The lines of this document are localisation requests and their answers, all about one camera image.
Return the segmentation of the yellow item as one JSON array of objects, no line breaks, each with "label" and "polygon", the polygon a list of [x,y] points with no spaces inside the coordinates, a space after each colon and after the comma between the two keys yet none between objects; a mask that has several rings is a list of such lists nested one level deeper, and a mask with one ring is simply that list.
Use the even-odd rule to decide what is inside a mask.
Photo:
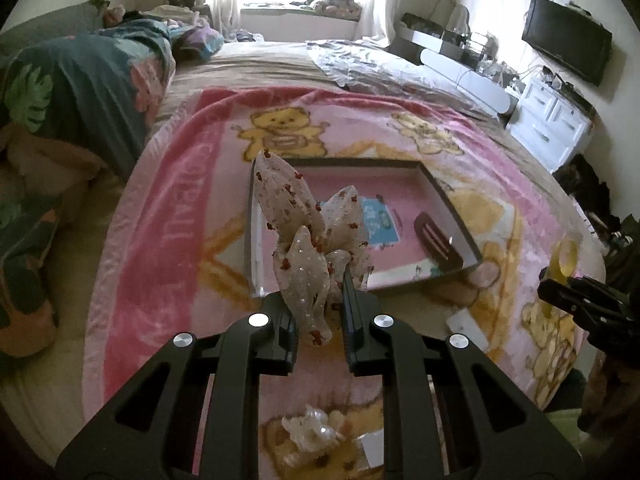
[{"label": "yellow item", "polygon": [[547,274],[552,280],[566,283],[577,270],[582,234],[566,233],[553,247]]}]

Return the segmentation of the pearl white small claw clip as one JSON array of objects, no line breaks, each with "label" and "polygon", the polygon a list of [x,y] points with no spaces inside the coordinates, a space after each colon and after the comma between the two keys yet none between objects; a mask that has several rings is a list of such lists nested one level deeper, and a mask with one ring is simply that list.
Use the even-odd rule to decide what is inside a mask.
[{"label": "pearl white small claw clip", "polygon": [[283,417],[281,425],[301,453],[324,452],[344,440],[343,435],[330,425],[329,415],[310,405],[302,416]]}]

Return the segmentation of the white packet with red earrings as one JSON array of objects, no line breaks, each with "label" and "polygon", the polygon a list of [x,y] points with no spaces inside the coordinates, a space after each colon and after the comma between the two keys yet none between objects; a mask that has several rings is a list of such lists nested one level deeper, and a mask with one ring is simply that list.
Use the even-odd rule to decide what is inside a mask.
[{"label": "white packet with red earrings", "polygon": [[462,334],[480,348],[483,352],[489,350],[489,341],[480,326],[472,317],[468,308],[463,308],[450,315],[446,321],[447,327],[453,334]]}]

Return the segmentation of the pink teddy bear blanket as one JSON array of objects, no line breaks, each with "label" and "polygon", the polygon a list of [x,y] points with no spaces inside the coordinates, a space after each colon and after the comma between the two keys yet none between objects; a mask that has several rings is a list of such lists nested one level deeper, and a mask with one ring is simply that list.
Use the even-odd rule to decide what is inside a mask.
[{"label": "pink teddy bear blanket", "polygon": [[[349,373],[338,300],[345,273],[363,287],[366,234],[349,186],[321,206],[298,158],[414,160],[444,185],[482,262],[458,278],[380,289],[386,309],[446,332],[468,308],[487,355],[545,408],[573,367],[584,334],[546,313],[539,271],[568,232],[582,234],[576,272],[605,274],[597,242],[548,171],[510,136],[456,110],[391,96],[314,88],[190,96],[152,137],[108,228],[90,304],[82,400],[87,416],[176,333],[225,330],[280,289],[305,310],[295,370],[260,385],[259,467],[265,479],[377,479],[358,439],[382,426],[382,386]],[[310,405],[343,435],[335,448],[297,451],[283,417]]]}]

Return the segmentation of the brown hair clip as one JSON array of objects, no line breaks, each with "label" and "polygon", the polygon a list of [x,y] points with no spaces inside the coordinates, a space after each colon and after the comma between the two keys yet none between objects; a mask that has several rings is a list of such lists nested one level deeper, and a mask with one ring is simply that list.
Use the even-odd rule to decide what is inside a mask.
[{"label": "brown hair clip", "polygon": [[442,272],[462,269],[463,258],[429,214],[418,214],[413,222],[413,229],[427,255],[437,263]]}]

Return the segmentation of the white drawer cabinet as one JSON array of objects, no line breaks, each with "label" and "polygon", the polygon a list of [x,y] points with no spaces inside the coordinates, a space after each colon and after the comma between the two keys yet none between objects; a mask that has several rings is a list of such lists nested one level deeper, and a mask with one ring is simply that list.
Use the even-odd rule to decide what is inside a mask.
[{"label": "white drawer cabinet", "polygon": [[553,174],[588,148],[592,125],[592,119],[572,101],[539,78],[532,78],[506,131]]}]

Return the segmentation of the pink shallow box tray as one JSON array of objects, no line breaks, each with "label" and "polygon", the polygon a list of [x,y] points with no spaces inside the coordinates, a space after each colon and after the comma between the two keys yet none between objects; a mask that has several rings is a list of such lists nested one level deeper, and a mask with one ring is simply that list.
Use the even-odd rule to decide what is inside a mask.
[{"label": "pink shallow box tray", "polygon": [[[458,278],[482,262],[480,248],[439,182],[414,160],[368,158],[298,158],[288,162],[306,181],[312,197],[324,206],[343,188],[356,188],[360,211],[352,219],[366,234],[369,271],[363,287],[380,290],[425,281]],[[363,220],[361,200],[375,197],[390,208],[400,236],[393,246],[373,247]],[[427,255],[413,229],[426,212],[463,258],[461,270],[442,272]]]}]

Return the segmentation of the blue card in tray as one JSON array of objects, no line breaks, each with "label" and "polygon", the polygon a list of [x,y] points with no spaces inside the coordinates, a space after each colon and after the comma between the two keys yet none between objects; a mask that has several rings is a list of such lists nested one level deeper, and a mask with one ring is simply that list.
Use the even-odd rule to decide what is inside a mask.
[{"label": "blue card in tray", "polygon": [[382,200],[375,197],[363,197],[361,207],[371,246],[386,247],[400,242],[392,212]]}]

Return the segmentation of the white bed footboard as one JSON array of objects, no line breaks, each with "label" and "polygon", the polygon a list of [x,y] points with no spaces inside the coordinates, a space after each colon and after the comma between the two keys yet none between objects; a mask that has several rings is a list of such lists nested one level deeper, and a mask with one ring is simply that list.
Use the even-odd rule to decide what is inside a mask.
[{"label": "white bed footboard", "polygon": [[500,84],[477,73],[446,55],[423,49],[420,54],[423,65],[451,80],[454,85],[491,108],[498,115],[510,115],[515,100]]}]

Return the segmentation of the dark floral quilt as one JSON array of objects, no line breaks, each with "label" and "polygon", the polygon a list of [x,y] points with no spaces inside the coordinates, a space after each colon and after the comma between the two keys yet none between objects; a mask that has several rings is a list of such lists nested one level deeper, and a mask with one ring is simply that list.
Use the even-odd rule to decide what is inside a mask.
[{"label": "dark floral quilt", "polygon": [[175,60],[169,27],[134,18],[14,52],[1,67],[1,355],[56,337],[42,267],[103,171],[132,174]]}]

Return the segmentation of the purple pillow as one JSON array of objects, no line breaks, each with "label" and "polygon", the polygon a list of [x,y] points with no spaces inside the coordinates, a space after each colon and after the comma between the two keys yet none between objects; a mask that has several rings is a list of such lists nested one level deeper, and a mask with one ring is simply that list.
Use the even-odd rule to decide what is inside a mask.
[{"label": "purple pillow", "polygon": [[181,62],[208,62],[224,45],[224,36],[208,25],[186,26],[171,34],[171,51]]}]

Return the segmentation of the black wall television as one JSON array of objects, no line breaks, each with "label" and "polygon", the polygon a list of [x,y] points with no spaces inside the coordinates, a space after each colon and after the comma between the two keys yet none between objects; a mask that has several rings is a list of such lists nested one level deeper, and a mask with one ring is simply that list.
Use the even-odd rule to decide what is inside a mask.
[{"label": "black wall television", "polygon": [[522,40],[588,84],[598,86],[613,35],[588,15],[550,0],[530,0]]}]

